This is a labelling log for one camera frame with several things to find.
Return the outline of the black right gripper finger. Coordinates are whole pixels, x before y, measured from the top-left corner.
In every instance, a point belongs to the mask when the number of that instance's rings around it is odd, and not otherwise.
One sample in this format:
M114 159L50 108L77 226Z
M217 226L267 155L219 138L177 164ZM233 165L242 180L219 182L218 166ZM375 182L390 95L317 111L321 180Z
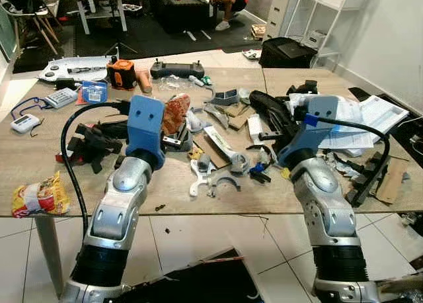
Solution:
M256 111L268 122L288 122L283 104L272 95L258 90L256 91Z
M274 97L262 91L250 92L250 105L262 118L265 118L271 131L279 131L278 103Z

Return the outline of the red brown snack bag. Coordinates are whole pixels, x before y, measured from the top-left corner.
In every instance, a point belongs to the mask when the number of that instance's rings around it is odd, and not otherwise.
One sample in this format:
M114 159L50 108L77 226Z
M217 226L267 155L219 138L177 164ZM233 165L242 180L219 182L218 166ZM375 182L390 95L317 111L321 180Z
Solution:
M165 103L161 131L166 136L177 134L185 123L185 115L190 107L190 95L179 93Z

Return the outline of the black rubbish bin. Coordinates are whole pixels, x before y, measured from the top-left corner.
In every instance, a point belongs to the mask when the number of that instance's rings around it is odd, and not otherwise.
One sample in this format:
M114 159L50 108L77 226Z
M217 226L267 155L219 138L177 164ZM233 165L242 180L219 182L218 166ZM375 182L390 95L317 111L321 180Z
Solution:
M236 249L130 288L108 303L266 303Z

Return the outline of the small black plastic part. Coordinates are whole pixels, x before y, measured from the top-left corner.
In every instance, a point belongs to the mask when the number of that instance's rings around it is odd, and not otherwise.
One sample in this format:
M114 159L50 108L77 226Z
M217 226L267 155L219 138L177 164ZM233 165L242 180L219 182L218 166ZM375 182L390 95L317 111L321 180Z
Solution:
M286 94L318 95L319 91L317 91L317 80L306 79L302 85L291 85L290 88L288 88Z

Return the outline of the white printed plastic wrapper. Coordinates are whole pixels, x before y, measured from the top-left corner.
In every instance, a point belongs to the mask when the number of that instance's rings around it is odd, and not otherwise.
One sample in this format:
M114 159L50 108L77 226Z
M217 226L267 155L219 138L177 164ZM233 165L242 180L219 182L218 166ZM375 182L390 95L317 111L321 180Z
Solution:
M230 170L232 174L243 175L250 169L250 159L245 153L235 151L227 140L221 136L214 126L206 126L203 131L210 137L211 141L229 158Z

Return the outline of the black case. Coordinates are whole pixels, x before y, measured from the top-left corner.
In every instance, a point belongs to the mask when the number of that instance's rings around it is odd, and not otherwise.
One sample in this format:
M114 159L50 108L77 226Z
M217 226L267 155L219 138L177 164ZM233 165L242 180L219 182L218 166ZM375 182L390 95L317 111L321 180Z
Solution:
M317 55L314 48L288 37L263 40L259 64L263 68L309 68Z

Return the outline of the tan cylinder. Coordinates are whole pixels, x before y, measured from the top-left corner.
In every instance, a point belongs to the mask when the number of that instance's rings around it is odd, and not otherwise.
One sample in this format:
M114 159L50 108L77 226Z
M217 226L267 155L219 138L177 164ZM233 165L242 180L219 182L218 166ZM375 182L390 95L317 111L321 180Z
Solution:
M144 94L152 94L152 78L148 69L136 68L135 75L137 85Z

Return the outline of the black remote controller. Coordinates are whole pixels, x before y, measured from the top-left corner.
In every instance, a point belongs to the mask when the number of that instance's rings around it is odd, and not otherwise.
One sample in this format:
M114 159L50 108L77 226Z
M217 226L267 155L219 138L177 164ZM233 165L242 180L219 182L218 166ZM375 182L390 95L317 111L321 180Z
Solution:
M152 79L160 79L166 76L175 75L179 78L188 78L193 75L196 78L203 78L205 70L200 62L190 64L176 64L175 62L156 61L150 68Z

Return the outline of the white printed papers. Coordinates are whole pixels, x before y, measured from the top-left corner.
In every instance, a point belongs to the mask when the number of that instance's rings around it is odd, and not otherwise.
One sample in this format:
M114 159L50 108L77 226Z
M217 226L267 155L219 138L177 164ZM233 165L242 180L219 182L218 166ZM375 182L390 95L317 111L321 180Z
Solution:
M398 107L389 101L371 95L364 101L355 101L338 96L336 120L368 125L388 134L390 129L408 116L408 110ZM366 130L357 130L347 126L333 126L329 137L320 145L320 149L346 151L353 157L371 149L380 140L379 136Z

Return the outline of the orange black device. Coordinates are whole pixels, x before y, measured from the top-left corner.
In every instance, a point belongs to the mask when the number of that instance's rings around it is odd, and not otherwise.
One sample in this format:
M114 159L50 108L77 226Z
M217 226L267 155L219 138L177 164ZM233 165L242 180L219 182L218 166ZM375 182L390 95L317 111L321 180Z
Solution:
M106 65L108 71L108 82L115 89L133 89L138 79L135 72L135 62L127 59L111 57Z

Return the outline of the black machine parts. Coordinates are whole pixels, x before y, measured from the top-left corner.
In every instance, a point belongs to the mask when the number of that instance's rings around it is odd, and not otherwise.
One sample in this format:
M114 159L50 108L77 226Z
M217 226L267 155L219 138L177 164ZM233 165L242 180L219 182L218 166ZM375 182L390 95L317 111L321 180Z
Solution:
M82 138L68 137L66 150L70 163L73 166L88 163L96 174L102 171L103 158L112 153L121 154L129 140L127 120L78 124L73 133Z

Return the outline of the white shelf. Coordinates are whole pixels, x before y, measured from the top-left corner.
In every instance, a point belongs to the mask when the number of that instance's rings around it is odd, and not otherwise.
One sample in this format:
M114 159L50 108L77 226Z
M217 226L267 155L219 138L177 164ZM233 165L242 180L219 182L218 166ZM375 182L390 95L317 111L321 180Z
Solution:
M289 0L284 24L280 27L281 36L323 54L346 1Z

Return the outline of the small blue box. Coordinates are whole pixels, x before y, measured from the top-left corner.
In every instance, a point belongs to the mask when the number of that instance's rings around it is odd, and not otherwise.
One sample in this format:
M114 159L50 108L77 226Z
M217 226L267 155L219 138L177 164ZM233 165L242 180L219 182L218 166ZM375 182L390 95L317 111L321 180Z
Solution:
M78 89L78 105L106 103L108 101L108 83L102 81L84 80Z

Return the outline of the brown cardboard piece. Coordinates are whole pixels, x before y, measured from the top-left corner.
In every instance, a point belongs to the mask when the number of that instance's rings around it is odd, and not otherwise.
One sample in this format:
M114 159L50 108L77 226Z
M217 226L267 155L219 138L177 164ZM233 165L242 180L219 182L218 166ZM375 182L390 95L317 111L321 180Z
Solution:
M386 173L381 180L381 184L375 194L375 199L387 205L393 205L398 199L404 174L410 162L408 160L390 157L389 164L386 167Z

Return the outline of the grey calculator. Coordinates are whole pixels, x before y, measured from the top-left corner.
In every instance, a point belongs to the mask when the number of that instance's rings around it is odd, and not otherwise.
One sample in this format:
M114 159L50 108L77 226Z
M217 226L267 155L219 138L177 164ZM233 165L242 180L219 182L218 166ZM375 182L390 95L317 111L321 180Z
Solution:
M76 89L63 88L58 89L50 95L46 95L44 100L46 103L48 103L48 106L51 106L52 108L61 108L71 103L75 103L75 101L78 99L78 96L79 94Z

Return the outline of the black low table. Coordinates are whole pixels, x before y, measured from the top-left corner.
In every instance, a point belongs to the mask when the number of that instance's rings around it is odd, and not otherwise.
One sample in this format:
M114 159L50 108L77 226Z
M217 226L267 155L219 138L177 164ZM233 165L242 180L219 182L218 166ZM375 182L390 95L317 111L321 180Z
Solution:
M167 33L215 26L215 12L203 0L150 0L150 10Z

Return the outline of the white flat drone shell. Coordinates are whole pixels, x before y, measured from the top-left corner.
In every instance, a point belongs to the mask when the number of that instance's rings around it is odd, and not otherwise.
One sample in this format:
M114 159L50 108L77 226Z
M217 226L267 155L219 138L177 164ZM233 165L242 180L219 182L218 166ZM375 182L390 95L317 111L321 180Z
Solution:
M108 71L106 65L112 61L112 56L97 57L67 57L55 59L40 71L38 78L46 82L56 82L58 79L70 78L80 81L105 81Z

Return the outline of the yellow red snack packet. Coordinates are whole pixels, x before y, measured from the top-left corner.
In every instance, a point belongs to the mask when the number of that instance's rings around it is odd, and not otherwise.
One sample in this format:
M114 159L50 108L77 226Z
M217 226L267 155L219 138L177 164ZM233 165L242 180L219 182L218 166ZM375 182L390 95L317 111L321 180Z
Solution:
M13 218L33 214L63 215L71 200L61 182L60 172L36 184L22 185L13 191L10 213Z

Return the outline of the wooden leg chair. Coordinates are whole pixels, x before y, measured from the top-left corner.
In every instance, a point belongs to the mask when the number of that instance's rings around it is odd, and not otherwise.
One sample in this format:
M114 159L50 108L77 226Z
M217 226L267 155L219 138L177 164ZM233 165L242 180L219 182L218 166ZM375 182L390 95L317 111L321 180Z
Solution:
M42 35L55 56L59 56L56 48L60 40L49 19L55 19L45 0L0 0L0 12L9 17L15 31L18 47L23 49L23 36L28 21L36 25L36 30Z

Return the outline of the grey plastic bracket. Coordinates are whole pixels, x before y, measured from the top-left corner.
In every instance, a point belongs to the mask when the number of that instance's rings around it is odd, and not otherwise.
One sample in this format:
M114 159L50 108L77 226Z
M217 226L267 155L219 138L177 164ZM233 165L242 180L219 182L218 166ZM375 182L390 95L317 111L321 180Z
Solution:
M238 89L230 89L229 91L213 92L213 97L208 103L212 105L229 106L238 103L240 100Z

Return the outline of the black rail part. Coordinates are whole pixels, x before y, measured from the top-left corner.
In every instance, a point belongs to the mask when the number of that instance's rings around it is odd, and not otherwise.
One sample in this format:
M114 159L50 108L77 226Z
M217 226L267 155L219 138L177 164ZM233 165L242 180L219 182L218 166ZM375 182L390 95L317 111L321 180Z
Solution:
M383 157L383 153L375 152L364 164L346 162L347 166L357 173L350 173L352 188L345 196L351 206L359 207L367 197L374 195L371 193L372 188L377 188L378 182L384 178L389 160L389 157Z

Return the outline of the white frame stand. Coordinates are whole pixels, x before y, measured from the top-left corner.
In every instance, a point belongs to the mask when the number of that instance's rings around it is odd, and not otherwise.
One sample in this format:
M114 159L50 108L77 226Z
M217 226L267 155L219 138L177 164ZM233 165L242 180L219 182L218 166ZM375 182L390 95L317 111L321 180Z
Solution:
M90 34L89 22L94 19L119 18L121 30L129 31L123 0L76 0L79 18L85 34Z

